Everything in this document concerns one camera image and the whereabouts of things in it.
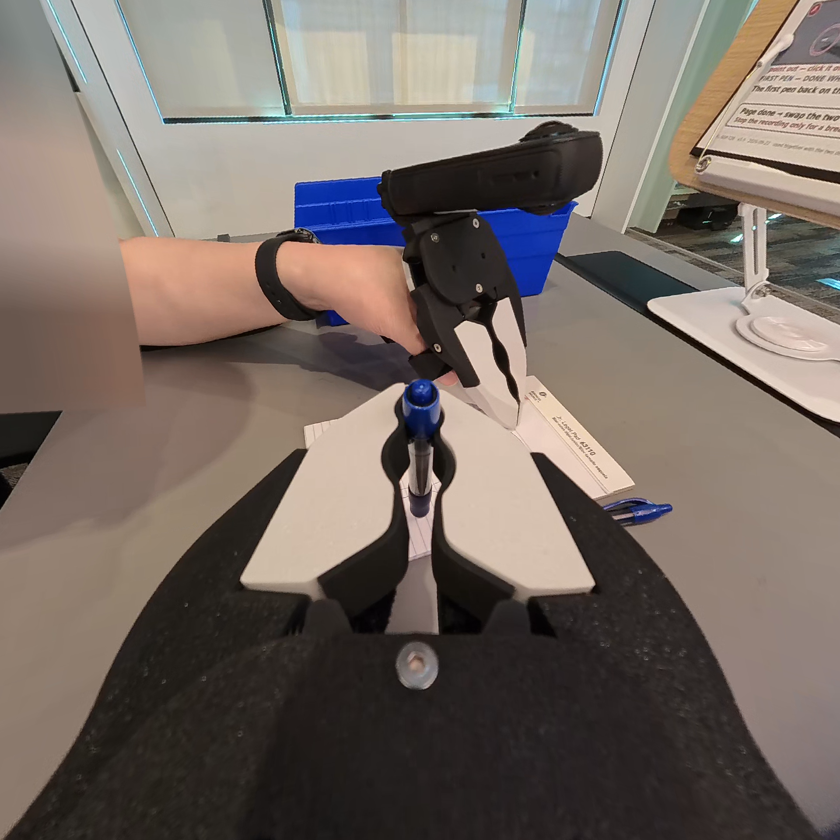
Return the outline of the black wristband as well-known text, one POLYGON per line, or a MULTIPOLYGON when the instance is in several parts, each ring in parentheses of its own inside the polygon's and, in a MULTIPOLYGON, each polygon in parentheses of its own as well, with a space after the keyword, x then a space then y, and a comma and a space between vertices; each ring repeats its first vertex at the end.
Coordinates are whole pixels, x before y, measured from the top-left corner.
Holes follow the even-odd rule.
POLYGON ((277 270, 277 253, 286 242, 300 244, 321 243, 309 229, 296 227, 264 240, 255 253, 255 275, 264 296, 282 318, 288 321, 309 322, 319 319, 324 310, 314 310, 302 305, 280 280, 277 270))

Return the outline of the white lined notepad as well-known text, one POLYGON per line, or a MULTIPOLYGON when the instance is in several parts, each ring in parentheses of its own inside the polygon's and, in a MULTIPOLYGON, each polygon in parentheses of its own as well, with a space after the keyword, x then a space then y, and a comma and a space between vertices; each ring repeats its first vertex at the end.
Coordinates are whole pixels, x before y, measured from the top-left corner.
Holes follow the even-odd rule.
MULTIPOLYGON (((577 419, 535 375, 524 381, 526 401, 519 423, 511 434, 532 453, 542 453, 591 499, 596 501, 621 494, 635 487, 634 480, 606 452, 577 419)), ((326 421, 303 428, 304 445, 309 449, 318 437, 337 421, 326 421)), ((434 510, 439 480, 432 479, 429 512, 416 518, 408 501, 408 474, 401 479, 401 490, 409 532, 408 559, 415 561, 431 552, 434 510)))

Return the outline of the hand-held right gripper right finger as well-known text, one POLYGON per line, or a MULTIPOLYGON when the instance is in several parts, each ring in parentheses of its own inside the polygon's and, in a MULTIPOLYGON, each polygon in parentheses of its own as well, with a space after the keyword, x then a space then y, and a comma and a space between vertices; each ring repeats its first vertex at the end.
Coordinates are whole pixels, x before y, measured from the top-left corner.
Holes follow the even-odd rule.
POLYGON ((592 573, 551 489, 570 482, 506 428, 444 392, 434 438, 437 591, 484 623, 496 604, 589 594, 592 573))

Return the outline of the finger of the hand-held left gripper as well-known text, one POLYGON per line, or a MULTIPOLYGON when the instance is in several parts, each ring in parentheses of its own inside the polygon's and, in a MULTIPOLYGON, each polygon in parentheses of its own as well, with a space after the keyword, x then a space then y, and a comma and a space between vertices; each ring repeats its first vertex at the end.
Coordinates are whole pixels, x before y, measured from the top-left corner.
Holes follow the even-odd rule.
POLYGON ((498 353, 494 334, 494 322, 487 325, 479 322, 462 322, 455 330, 455 335, 467 354, 467 360, 477 374, 478 385, 467 386, 464 377, 461 383, 469 400, 478 408, 508 430, 513 430, 518 423, 501 423, 499 410, 502 401, 510 396, 506 376, 498 362, 504 361, 503 351, 498 353))
POLYGON ((502 401, 500 422, 518 424, 522 404, 527 399, 527 351, 520 324, 510 299, 502 299, 493 313, 496 349, 502 351, 504 361, 498 365, 506 376, 510 396, 502 401))

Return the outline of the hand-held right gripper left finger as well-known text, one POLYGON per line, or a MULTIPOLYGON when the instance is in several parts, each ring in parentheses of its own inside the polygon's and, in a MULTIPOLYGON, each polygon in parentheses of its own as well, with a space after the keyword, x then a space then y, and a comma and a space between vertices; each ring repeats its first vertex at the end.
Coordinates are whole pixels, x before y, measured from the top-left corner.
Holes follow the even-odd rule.
POLYGON ((409 549, 403 391, 391 385, 311 444, 241 574, 244 588, 332 599, 349 617, 394 591, 409 549))

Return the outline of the person's left hand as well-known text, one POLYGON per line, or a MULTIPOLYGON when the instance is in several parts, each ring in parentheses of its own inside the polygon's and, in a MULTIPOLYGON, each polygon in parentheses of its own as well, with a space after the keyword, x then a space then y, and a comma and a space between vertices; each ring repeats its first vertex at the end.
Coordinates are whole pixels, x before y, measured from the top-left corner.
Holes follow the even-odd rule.
POLYGON ((304 308, 335 311, 411 355, 427 349, 398 248, 287 242, 277 252, 276 268, 283 287, 304 308))

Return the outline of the large window with blinds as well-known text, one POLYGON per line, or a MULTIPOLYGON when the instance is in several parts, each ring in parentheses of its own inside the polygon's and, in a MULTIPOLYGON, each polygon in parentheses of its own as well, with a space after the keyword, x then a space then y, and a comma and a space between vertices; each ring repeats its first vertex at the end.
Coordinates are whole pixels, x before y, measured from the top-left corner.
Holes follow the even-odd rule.
POLYGON ((116 2, 166 123, 591 116, 627 2, 116 2))

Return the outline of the wooden copy board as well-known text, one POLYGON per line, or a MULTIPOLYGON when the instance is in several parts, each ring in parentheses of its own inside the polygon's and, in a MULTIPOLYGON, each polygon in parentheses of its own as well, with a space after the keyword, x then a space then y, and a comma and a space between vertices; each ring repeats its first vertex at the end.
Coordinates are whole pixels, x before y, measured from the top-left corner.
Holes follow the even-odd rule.
POLYGON ((764 158, 733 157, 709 150, 716 127, 724 127, 727 107, 752 87, 750 74, 772 48, 793 34, 805 15, 802 2, 758 2, 728 52, 680 124, 668 154, 674 179, 698 191, 767 208, 838 229, 838 183, 826 174, 802 176, 764 158))

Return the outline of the white board stand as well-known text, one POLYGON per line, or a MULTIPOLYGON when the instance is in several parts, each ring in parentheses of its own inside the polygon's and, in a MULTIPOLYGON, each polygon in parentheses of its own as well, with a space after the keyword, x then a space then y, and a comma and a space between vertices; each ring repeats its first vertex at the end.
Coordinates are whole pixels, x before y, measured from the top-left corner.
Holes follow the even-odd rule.
POLYGON ((659 297, 657 318, 808 413, 839 422, 839 326, 779 297, 767 267, 767 211, 742 203, 744 286, 659 297))

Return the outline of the blue plastic bin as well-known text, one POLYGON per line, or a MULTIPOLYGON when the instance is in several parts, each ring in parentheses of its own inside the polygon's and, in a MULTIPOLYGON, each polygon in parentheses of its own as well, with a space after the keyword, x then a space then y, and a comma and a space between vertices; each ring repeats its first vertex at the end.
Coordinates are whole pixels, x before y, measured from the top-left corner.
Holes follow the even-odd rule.
MULTIPOLYGON (((382 206, 380 176, 295 184, 295 226, 326 245, 403 248, 402 229, 382 206)), ((518 209, 481 213, 502 246, 523 298, 544 288, 575 203, 551 216, 518 209)))

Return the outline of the blue gel pen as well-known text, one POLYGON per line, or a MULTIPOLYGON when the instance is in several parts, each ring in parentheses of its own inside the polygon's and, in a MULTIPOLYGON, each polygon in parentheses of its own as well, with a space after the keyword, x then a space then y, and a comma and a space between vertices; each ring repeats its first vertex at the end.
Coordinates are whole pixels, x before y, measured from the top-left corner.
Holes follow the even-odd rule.
POLYGON ((641 497, 630 497, 604 505, 603 510, 624 528, 655 522, 672 512, 668 503, 656 503, 641 497))
POLYGON ((402 416, 409 456, 408 501, 410 512, 417 519, 427 516, 432 503, 434 436, 441 415, 440 394, 435 383, 416 379, 406 385, 402 416))

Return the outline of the person's left forearm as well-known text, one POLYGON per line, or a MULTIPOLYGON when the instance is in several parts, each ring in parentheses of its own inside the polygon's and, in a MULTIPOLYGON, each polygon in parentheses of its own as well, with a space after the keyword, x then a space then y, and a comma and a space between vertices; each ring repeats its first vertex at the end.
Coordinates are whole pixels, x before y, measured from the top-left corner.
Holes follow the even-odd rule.
POLYGON ((257 244, 135 237, 119 247, 143 347, 207 343, 287 322, 258 283, 257 244))

